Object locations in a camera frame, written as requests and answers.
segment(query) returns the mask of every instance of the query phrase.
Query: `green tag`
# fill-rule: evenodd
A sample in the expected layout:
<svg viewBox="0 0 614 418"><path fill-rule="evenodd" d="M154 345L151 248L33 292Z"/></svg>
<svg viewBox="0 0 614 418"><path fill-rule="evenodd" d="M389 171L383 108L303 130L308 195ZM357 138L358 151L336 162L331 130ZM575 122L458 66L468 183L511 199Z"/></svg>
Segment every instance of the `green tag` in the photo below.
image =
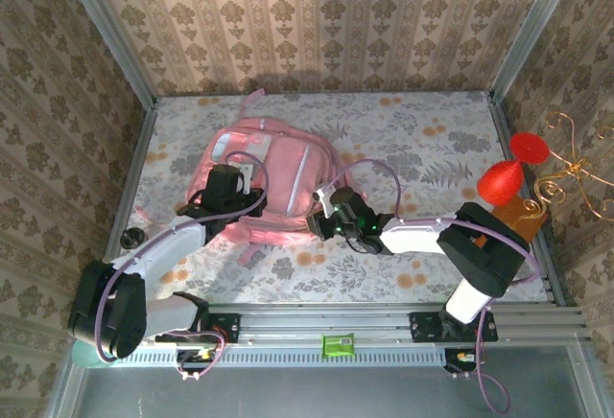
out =
<svg viewBox="0 0 614 418"><path fill-rule="evenodd" d="M322 357L354 356L354 334L322 337Z"/></svg>

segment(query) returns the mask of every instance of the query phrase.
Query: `pink backpack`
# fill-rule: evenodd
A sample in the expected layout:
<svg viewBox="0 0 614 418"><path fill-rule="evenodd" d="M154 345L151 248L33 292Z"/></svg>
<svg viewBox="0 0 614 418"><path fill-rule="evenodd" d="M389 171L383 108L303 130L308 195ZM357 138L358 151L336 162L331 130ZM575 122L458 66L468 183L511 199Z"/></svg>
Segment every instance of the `pink backpack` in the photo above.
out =
<svg viewBox="0 0 614 418"><path fill-rule="evenodd" d="M242 265L262 245L313 240L315 236L307 229L307 217L320 208L313 193L321 184L332 180L343 166L337 150L317 135L278 119L245 118L246 106L263 95L264 89L249 95L241 104L239 121L215 134L202 155L186 195L189 199L204 188L211 168L224 164L226 155L232 151L248 152L264 162L269 173L269 192L262 217L242 217L222 233L236 244L251 244L239 260ZM239 160L240 156L233 158L233 161ZM264 177L254 170L253 184L262 187ZM349 185L351 181L349 172L345 172L337 186Z"/></svg>

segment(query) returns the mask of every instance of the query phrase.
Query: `floral tablecloth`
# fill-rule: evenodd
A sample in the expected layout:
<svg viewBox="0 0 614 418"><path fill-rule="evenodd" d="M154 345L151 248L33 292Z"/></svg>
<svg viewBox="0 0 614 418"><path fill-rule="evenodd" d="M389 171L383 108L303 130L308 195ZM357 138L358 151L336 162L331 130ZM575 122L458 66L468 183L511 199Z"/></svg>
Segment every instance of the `floral tablecloth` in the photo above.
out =
<svg viewBox="0 0 614 418"><path fill-rule="evenodd" d="M131 225L153 234L182 205L213 134L237 119L242 97L161 99L134 201ZM328 139L345 162L381 158L398 171L401 213L424 217L481 202L475 187L503 159L484 92L267 96L248 116L284 119ZM370 165L353 170L377 212L390 212L392 178ZM189 291L212 303L444 302L461 275L442 255L360 255L341 240L265 247L246 267L243 246L216 239L160 280L158 297ZM508 301L544 301L540 281L510 290Z"/></svg>

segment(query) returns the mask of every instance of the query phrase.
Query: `gray floor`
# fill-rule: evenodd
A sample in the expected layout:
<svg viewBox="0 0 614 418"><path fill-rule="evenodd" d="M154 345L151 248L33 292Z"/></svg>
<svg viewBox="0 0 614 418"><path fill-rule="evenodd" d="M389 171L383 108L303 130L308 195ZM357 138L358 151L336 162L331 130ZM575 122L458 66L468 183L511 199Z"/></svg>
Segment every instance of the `gray floor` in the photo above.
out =
<svg viewBox="0 0 614 418"><path fill-rule="evenodd" d="M512 417L586 416L564 349L490 349ZM218 368L199 382L174 369L87 373L75 417L492 417L475 381L434 368ZM501 406L498 391L491 390Z"/></svg>

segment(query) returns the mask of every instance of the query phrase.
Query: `patterned wallpaper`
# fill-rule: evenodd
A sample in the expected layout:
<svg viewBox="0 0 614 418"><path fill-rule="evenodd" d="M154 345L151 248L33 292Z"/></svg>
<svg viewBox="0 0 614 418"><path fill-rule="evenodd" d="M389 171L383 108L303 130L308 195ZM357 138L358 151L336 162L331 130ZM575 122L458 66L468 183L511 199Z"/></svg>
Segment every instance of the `patterned wallpaper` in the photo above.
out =
<svg viewBox="0 0 614 418"><path fill-rule="evenodd" d="M0 416L39 416L143 109L78 0L0 0Z"/></svg>
<svg viewBox="0 0 614 418"><path fill-rule="evenodd" d="M533 0L108 0L156 95L487 89Z"/></svg>
<svg viewBox="0 0 614 418"><path fill-rule="evenodd" d="M556 151L569 152L569 128L550 130L545 114L560 109L577 124L580 154L595 172L614 181L614 139L598 140L598 128L614 128L614 0L561 0L507 96L506 110L519 130L536 131ZM538 174L561 167L545 164ZM591 201L614 190L587 184ZM614 222L598 221L573 185L553 210L549 242L570 296L584 308L599 358L614 391Z"/></svg>

